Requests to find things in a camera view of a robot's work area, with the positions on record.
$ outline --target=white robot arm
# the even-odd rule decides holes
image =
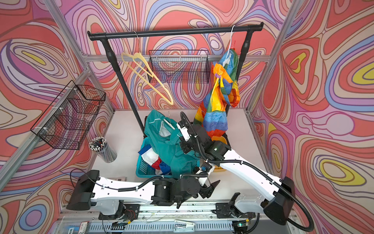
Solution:
[[[281,225],[288,221],[303,231],[314,229],[310,214],[295,198],[294,183],[290,178],[281,179],[257,168],[230,146],[220,141],[212,141],[205,129],[199,125],[191,125],[183,112],[181,118],[178,128],[183,135],[180,144],[182,150],[185,153],[194,150],[204,160],[195,174],[183,174],[179,179],[155,176],[143,183],[134,183],[99,177],[99,171],[91,170],[79,178],[67,209],[93,208],[109,216],[118,213],[122,208],[120,201],[157,206],[171,206],[177,203],[179,208],[184,201],[192,197],[197,198],[198,194],[202,198],[210,197],[215,187],[207,187],[205,182],[215,165],[218,165],[239,176],[261,194],[261,197],[254,201],[246,200],[245,196],[235,193],[229,203],[232,217],[239,217],[247,212],[265,213]],[[300,226],[288,219],[294,202],[306,214],[308,227]]]

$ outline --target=black metal rod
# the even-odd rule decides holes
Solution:
[[[264,23],[246,26],[235,26],[233,32],[242,31],[261,31]],[[129,37],[154,37],[154,36],[172,36],[172,35],[187,35],[187,34],[202,34],[202,33],[229,33],[232,27],[216,27],[216,28],[187,28],[187,29],[171,29],[171,30],[155,30],[155,31],[139,31],[139,32],[124,32],[124,33],[90,33],[87,32],[90,40],[101,39],[115,39],[115,38],[129,38]]]
[[[139,124],[139,126],[141,128],[141,131],[143,132],[144,137],[146,137],[146,135],[144,134],[144,125],[143,125],[143,123],[142,123],[142,121],[140,119],[139,113],[138,113],[138,111],[137,111],[137,109],[135,107],[134,101],[132,100],[132,97],[131,97],[131,94],[129,92],[129,89],[128,89],[128,87],[126,85],[126,82],[125,82],[125,80],[123,78],[123,75],[122,75],[122,72],[121,72],[121,68],[119,67],[118,62],[117,62],[117,57],[116,57],[114,51],[112,50],[112,47],[110,47],[108,39],[101,39],[100,41],[101,41],[102,45],[104,46],[105,52],[107,54],[108,61],[110,62],[110,64],[113,67],[113,70],[117,74],[119,82],[122,85],[123,91],[125,92],[126,98],[129,101],[129,103],[130,103],[131,109],[134,112],[135,118],[138,121],[138,124]]]
[[[240,72],[242,71],[242,66],[243,66],[245,57],[247,56],[249,45],[251,43],[252,34],[253,34],[253,31],[248,31],[247,35],[245,36],[242,49],[240,51],[239,61],[237,63],[236,80],[239,79]]]

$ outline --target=teal shirt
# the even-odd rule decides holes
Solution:
[[[190,151],[187,154],[183,153],[179,145],[181,141],[179,137],[182,136],[182,133],[177,127],[177,122],[166,118],[156,110],[152,110],[145,121],[144,133],[149,137],[153,151],[170,166],[174,178],[179,178],[180,174],[192,173],[199,160],[199,154],[195,151]]]

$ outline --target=rainbow colored fabric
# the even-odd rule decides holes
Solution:
[[[226,58],[224,54],[218,63],[212,68],[214,85],[212,91],[204,98],[197,110],[194,124],[201,124],[210,137],[222,136],[227,130],[226,105],[236,107],[240,96],[236,80],[238,57],[234,50],[230,49],[230,61],[222,66]]]

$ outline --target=clothing rack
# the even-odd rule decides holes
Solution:
[[[240,51],[240,57],[237,65],[236,71],[236,78],[239,78],[240,71],[242,70],[243,62],[249,50],[249,44],[251,42],[252,34],[255,31],[261,31],[264,26],[264,23],[261,22],[260,24],[255,25],[246,25],[246,26],[235,26],[232,27],[215,27],[215,28],[188,28],[188,29],[172,29],[172,30],[155,30],[155,31],[137,31],[137,32],[123,32],[123,33],[91,33],[90,31],[87,32],[88,37],[91,41],[99,40],[101,41],[108,61],[113,67],[119,82],[122,85],[123,91],[125,92],[126,98],[130,103],[131,109],[134,112],[134,115],[138,121],[138,124],[144,134],[144,125],[140,119],[139,113],[135,107],[134,101],[131,97],[129,89],[126,85],[126,82],[122,76],[121,69],[117,62],[117,57],[109,44],[109,39],[117,39],[117,38],[133,38],[133,37],[154,37],[154,36],[172,36],[172,35],[187,35],[187,34],[203,34],[203,33],[229,33],[231,30],[233,32],[243,32],[246,31],[247,34],[245,36],[242,49]]]

